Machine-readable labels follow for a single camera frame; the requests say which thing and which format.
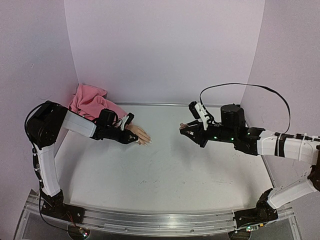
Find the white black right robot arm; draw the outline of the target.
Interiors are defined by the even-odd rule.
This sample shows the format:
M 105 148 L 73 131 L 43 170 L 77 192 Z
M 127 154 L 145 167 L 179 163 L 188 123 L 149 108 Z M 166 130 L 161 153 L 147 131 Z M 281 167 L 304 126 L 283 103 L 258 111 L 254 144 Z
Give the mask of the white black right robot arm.
M 320 190 L 320 138 L 307 134 L 281 134 L 259 127 L 226 127 L 198 120 L 180 124 L 179 131 L 200 147 L 215 141 L 232 144 L 234 149 L 253 156 L 276 156 L 308 163 L 310 172 L 287 186 L 273 188 L 266 197 L 272 209 Z

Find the nail polish bottle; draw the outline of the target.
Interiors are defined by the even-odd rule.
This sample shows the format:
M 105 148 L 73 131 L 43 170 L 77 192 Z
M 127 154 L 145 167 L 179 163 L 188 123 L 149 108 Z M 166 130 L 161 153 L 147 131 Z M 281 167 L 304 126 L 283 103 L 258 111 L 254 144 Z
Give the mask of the nail polish bottle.
M 179 124 L 179 130 L 182 130 L 182 129 L 185 129 L 185 128 L 188 128 L 189 125 L 188 124 L 185 124 L 185 123 L 180 123 Z

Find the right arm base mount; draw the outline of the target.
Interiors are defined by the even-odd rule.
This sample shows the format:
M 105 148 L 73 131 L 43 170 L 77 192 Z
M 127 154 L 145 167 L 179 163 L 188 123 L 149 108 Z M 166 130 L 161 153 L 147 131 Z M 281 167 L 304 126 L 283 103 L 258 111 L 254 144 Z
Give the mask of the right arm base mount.
M 278 219 L 278 212 L 266 200 L 258 201 L 255 208 L 238 210 L 233 219 L 237 229 L 266 224 Z

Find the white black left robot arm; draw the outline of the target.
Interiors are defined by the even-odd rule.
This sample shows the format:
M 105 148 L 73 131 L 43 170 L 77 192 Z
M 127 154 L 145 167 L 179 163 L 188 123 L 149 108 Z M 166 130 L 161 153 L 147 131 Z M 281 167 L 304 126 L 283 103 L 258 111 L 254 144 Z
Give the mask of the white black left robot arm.
M 97 141 L 109 139 L 128 145 L 138 136 L 127 129 L 132 113 L 123 118 L 107 108 L 89 120 L 61 104 L 46 101 L 35 107 L 24 122 L 25 133 L 32 145 L 32 164 L 42 192 L 52 198 L 61 192 L 55 165 L 55 143 L 61 129 Z

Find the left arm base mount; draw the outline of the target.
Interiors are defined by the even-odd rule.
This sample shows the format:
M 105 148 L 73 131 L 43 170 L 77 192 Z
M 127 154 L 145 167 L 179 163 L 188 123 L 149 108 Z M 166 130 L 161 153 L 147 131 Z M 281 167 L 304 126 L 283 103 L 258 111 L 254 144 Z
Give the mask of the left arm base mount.
M 43 199 L 43 204 L 40 207 L 41 214 L 51 218 L 69 221 L 73 224 L 81 224 L 83 222 L 85 209 L 64 203 L 62 189 L 54 196 L 45 194 L 41 189 L 40 197 Z

